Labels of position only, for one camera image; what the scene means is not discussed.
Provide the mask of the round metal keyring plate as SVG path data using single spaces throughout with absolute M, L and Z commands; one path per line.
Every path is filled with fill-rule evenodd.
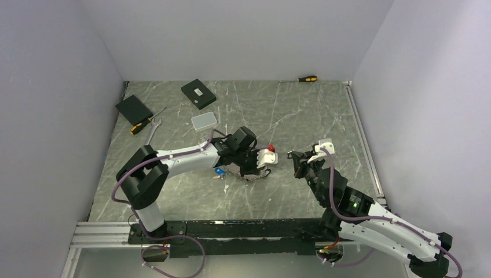
M 264 167 L 262 169 L 258 169 L 258 173 L 257 174 L 244 174 L 244 175 L 241 175 L 240 174 L 240 168 L 239 168 L 239 166 L 236 165 L 236 164 L 234 164 L 234 163 L 232 163 L 230 165 L 226 165 L 223 168 L 224 168 L 224 170 L 228 174 L 235 175 L 236 177 L 239 177 L 239 178 L 241 178 L 243 180 L 246 180 L 248 182 L 253 182 L 253 181 L 256 181 L 256 180 L 260 180 L 260 179 L 266 178 L 272 172 L 272 170 L 270 168 Z

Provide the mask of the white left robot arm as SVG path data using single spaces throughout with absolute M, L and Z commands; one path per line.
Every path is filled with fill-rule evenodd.
M 156 201 L 168 179 L 230 164 L 239 168 L 241 177 L 258 176 L 268 163 L 277 163 L 274 146 L 258 147 L 255 134 L 245 126 L 234 134 L 215 137 L 216 132 L 212 130 L 203 143 L 172 151 L 144 145 L 117 173 L 111 199 L 130 207 L 151 243 L 161 242 L 167 233 L 167 222 Z

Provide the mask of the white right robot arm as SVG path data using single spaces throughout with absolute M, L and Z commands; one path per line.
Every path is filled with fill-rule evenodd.
M 325 211 L 319 233 L 325 240 L 349 239 L 388 253 L 408 264 L 419 277 L 447 277 L 452 240 L 445 232 L 420 229 L 368 195 L 348 186 L 334 169 L 332 155 L 290 151 L 294 176 L 305 179 Z

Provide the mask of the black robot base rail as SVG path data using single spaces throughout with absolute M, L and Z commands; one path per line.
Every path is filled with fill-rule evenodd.
M 338 235 L 319 218 L 273 220 L 166 221 L 145 236 L 139 224 L 131 224 L 128 244 L 167 245 L 171 258 L 195 255 L 243 255 L 295 253 L 314 255 Z

